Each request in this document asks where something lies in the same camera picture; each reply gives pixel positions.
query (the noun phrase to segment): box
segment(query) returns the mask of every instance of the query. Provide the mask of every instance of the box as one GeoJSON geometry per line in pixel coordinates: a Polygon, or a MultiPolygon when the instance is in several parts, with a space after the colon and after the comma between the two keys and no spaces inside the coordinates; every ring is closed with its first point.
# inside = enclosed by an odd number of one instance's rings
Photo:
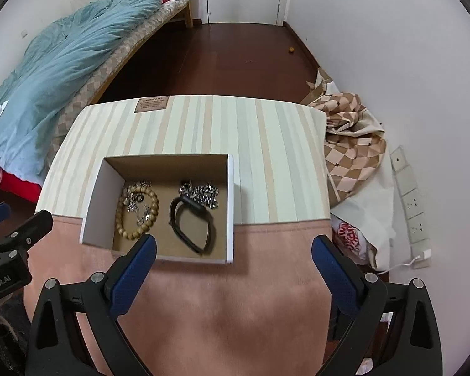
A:
{"type": "MultiPolygon", "coordinates": [[[[136,240],[122,238],[115,230],[115,213],[122,189],[132,182],[151,181],[158,196],[159,211],[149,230],[157,242],[157,258],[162,260],[203,263],[233,262],[233,156],[228,154],[170,154],[106,157],[94,181],[89,204],[81,227],[80,243],[107,248],[118,254],[127,253],[136,240]],[[169,224],[171,201],[179,196],[182,181],[193,184],[211,183],[219,190],[219,207],[208,209],[215,228],[211,253],[198,255],[179,239],[169,224]]],[[[184,210],[178,215],[181,230],[203,247],[207,223],[184,210]]],[[[124,214],[128,230],[135,225],[130,214],[124,214]]]]}

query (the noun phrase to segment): label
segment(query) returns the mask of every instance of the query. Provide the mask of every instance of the label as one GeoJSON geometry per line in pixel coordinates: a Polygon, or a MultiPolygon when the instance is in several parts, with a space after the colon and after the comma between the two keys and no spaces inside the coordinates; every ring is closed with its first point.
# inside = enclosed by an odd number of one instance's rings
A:
{"type": "Polygon", "coordinates": [[[138,100],[134,113],[164,110],[167,107],[169,96],[142,97],[138,100]]]}

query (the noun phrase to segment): red sheet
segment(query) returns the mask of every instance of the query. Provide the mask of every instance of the red sheet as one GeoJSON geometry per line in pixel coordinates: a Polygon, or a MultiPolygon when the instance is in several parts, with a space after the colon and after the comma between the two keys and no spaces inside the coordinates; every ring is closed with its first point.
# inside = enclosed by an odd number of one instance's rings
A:
{"type": "Polygon", "coordinates": [[[21,198],[30,202],[37,203],[40,197],[42,187],[28,181],[22,181],[15,175],[2,171],[2,182],[0,189],[6,192],[12,192],[21,198]]]}

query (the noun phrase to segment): wall socket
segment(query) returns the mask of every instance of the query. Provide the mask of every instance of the wall socket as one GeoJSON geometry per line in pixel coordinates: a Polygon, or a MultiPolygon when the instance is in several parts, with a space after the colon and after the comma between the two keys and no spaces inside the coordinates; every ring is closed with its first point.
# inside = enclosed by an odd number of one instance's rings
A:
{"type": "Polygon", "coordinates": [[[404,204],[405,216],[411,219],[420,213],[423,213],[423,204],[421,203],[420,192],[418,189],[413,189],[402,197],[404,204]]]}
{"type": "MultiPolygon", "coordinates": [[[[411,243],[412,258],[422,256],[425,251],[430,251],[431,253],[431,245],[421,195],[417,189],[415,174],[405,158],[402,146],[398,146],[390,154],[390,159],[395,173],[395,181],[399,188],[402,204],[404,206],[407,231],[409,233],[409,241],[411,243]]],[[[430,264],[431,257],[414,262],[412,264],[412,268],[419,269],[428,267],[430,264]]]]}
{"type": "MultiPolygon", "coordinates": [[[[422,256],[425,250],[430,250],[430,241],[423,240],[421,242],[417,242],[411,245],[411,254],[413,257],[422,256]]],[[[431,264],[431,258],[426,260],[418,260],[412,263],[412,268],[414,269],[422,269],[423,267],[428,267],[431,264]]]]}
{"type": "Polygon", "coordinates": [[[390,154],[390,158],[392,167],[396,173],[407,166],[407,160],[405,159],[404,150],[402,150],[401,146],[395,148],[395,151],[390,154]]]}
{"type": "Polygon", "coordinates": [[[407,228],[409,229],[409,240],[411,243],[428,239],[428,231],[426,230],[426,219],[424,213],[420,213],[419,215],[408,219],[407,228]]]}

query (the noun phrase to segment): black wristband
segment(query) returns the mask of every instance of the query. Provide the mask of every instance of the black wristband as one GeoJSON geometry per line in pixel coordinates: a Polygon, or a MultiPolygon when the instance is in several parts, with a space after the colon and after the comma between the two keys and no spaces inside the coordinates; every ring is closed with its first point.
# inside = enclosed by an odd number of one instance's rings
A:
{"type": "Polygon", "coordinates": [[[181,195],[177,198],[174,198],[171,202],[171,206],[169,208],[169,223],[172,226],[172,230],[176,235],[181,239],[181,241],[186,244],[192,251],[197,253],[198,255],[203,255],[207,252],[211,251],[212,245],[212,217],[211,214],[207,211],[207,209],[195,202],[193,199],[181,195]],[[176,208],[179,203],[184,203],[186,207],[196,216],[201,218],[202,220],[207,222],[207,239],[206,245],[203,248],[200,248],[195,243],[193,243],[187,235],[183,233],[183,231],[179,228],[179,225],[176,222],[176,208]]]}

